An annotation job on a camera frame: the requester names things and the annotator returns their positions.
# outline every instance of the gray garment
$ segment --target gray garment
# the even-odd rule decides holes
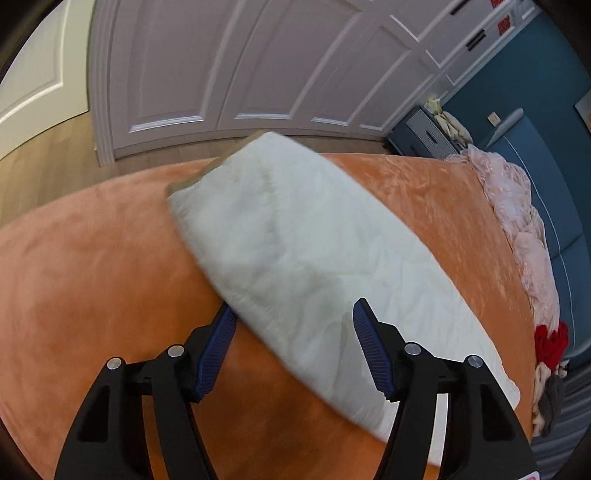
[[[540,414],[545,420],[544,428],[542,429],[542,437],[546,437],[552,432],[562,405],[564,403],[564,382],[556,374],[552,374],[546,382],[546,387],[542,398],[538,403]]]

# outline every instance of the red cloth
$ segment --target red cloth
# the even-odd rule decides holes
[[[564,322],[558,324],[558,330],[548,336],[548,327],[540,325],[535,329],[535,355],[539,362],[544,362],[554,371],[569,345],[569,328]]]

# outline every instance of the blue wall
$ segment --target blue wall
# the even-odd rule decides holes
[[[486,117],[525,114],[553,153],[591,244],[591,133],[574,104],[591,78],[552,21],[539,15],[446,105],[478,142],[492,130]]]

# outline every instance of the white electrical socket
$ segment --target white electrical socket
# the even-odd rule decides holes
[[[487,116],[487,118],[488,118],[488,121],[490,123],[492,123],[493,127],[496,127],[498,124],[501,123],[501,119],[499,118],[499,116],[495,112],[492,112],[489,116]]]

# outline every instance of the orange bedspread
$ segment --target orange bedspread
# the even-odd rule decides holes
[[[530,436],[532,314],[471,166],[327,157],[433,252],[519,386],[517,415]],[[112,180],[0,231],[0,418],[44,479],[53,478],[73,417],[108,358],[153,358],[216,313],[220,298],[178,237],[164,193],[206,163]],[[222,480],[370,479],[384,450],[295,380],[243,324],[215,389],[194,412]],[[145,418],[155,478],[166,478],[148,408]]]

